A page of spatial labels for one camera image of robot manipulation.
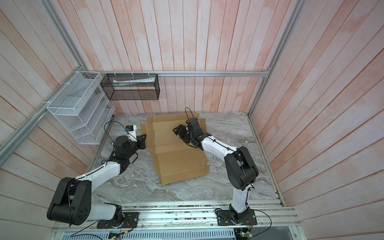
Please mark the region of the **brown cardboard box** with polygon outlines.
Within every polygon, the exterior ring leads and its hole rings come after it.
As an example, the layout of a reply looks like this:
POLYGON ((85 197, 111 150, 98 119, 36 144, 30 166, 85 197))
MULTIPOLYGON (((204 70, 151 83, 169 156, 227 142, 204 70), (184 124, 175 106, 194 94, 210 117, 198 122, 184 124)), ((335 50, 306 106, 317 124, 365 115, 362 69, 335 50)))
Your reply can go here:
POLYGON ((210 167, 205 153, 187 146, 173 129, 186 123, 186 114, 154 115, 141 124, 146 134, 146 148, 153 155, 153 164, 160 183, 164 185, 206 176, 210 167))

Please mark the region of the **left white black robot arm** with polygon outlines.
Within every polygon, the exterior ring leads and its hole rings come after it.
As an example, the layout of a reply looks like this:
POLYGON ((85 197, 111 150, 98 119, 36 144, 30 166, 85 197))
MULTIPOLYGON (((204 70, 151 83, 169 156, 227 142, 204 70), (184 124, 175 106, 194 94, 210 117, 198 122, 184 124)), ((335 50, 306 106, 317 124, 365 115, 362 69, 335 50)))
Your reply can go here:
POLYGON ((61 179, 48 208, 47 219, 70 226, 100 221, 107 227, 122 227, 125 219, 122 207, 110 203, 93 204, 92 193, 133 163, 130 158, 146 148, 146 138, 143 134, 132 141, 128 136, 119 136, 113 142, 114 151, 107 162, 81 176, 61 179))

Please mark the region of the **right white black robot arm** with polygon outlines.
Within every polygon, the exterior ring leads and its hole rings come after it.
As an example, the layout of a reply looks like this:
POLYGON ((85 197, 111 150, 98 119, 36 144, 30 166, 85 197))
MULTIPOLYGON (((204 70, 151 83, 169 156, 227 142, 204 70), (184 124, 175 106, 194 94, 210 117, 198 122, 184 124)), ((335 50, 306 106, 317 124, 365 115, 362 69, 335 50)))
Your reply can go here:
POLYGON ((201 128, 195 130, 192 126, 179 125, 173 132, 188 146, 211 153, 225 162, 228 179, 234 187, 230 210, 238 215, 247 212, 249 191, 259 175, 249 150, 244 146, 227 145, 201 128))

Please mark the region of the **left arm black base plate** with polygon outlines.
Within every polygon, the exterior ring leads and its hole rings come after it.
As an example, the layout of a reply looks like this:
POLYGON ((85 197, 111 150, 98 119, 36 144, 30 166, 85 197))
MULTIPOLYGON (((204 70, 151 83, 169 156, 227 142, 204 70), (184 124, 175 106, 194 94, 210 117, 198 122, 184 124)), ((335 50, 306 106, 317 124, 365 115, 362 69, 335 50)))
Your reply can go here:
POLYGON ((139 212, 122 212, 118 213, 111 220, 100 220, 97 229, 134 229, 138 225, 139 212))

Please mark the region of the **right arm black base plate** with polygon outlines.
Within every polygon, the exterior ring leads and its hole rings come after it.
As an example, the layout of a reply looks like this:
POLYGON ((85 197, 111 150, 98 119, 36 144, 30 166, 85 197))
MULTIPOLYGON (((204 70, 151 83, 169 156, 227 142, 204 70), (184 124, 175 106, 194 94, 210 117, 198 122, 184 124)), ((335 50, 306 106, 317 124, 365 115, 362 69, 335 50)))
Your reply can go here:
POLYGON ((258 224, 255 212, 251 209, 240 214, 235 210, 215 209, 214 213, 219 226, 247 225, 252 227, 258 224))

